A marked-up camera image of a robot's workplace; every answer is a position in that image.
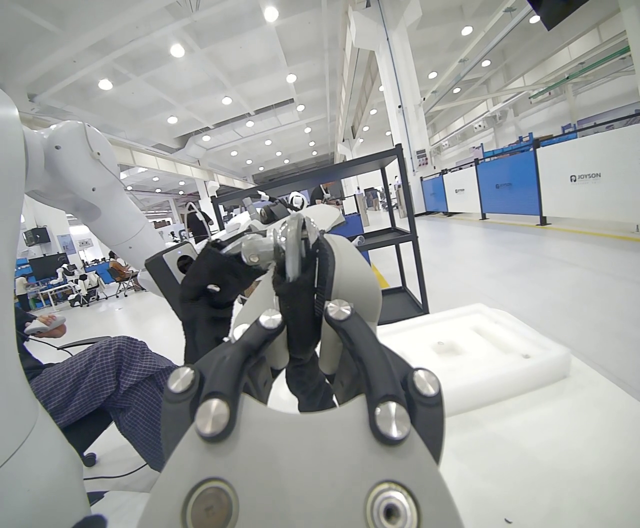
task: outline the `chair wheel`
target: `chair wheel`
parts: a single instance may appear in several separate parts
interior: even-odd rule
[[[93,467],[98,462],[98,456],[95,453],[87,453],[82,456],[84,467]]]

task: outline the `green pipe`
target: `green pipe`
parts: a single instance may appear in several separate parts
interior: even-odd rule
[[[579,70],[576,73],[565,77],[562,81],[558,81],[557,83],[554,83],[551,86],[546,87],[544,90],[540,90],[539,92],[536,92],[533,95],[530,95],[529,98],[530,99],[537,99],[541,95],[544,95],[544,94],[546,94],[548,92],[551,92],[551,90],[555,90],[558,86],[562,86],[563,84],[568,83],[572,79],[575,79],[576,77],[580,77],[581,75],[584,75],[585,73],[590,72],[590,71],[598,68],[599,66],[602,66],[603,64],[606,64],[607,62],[612,61],[613,59],[617,59],[618,57],[622,57],[623,55],[626,55],[630,51],[631,51],[631,48],[629,46],[626,46],[626,47],[624,47],[622,49],[619,49],[618,51],[616,51],[615,53],[612,53],[608,57],[602,58],[599,61],[594,62],[592,65],[587,66],[587,67],[583,68],[582,70]]]

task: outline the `joyson logo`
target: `joyson logo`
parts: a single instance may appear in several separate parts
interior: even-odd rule
[[[600,180],[602,178],[602,173],[600,172],[591,172],[588,174],[571,174],[569,176],[569,181],[571,183],[590,183]]]

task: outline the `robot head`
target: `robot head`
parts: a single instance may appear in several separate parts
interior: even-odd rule
[[[295,211],[302,211],[309,205],[309,202],[304,194],[293,192],[289,195],[289,205]]]

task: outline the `yellow floor line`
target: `yellow floor line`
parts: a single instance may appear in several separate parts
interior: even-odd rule
[[[638,237],[629,237],[624,235],[611,235],[608,233],[598,233],[595,231],[583,231],[580,229],[568,229],[566,227],[554,227],[553,225],[533,225],[528,223],[517,223],[517,222],[503,222],[501,220],[476,220],[474,218],[460,218],[458,216],[450,216],[454,220],[464,220],[467,222],[480,222],[483,223],[494,223],[494,224],[502,224],[502,225],[516,225],[518,227],[537,227],[539,229],[551,230],[551,231],[561,231],[564,233],[576,233],[578,235],[592,235],[595,237],[604,237],[604,238],[613,238],[615,240],[629,240],[631,242],[640,242],[640,236]]]
[[[373,273],[376,274],[376,278],[378,279],[378,284],[380,284],[380,287],[381,288],[388,288],[389,287],[389,283],[387,282],[387,279],[382,276],[382,273],[380,273],[378,271],[378,268],[376,268],[376,266],[371,264],[371,269],[373,270]]]

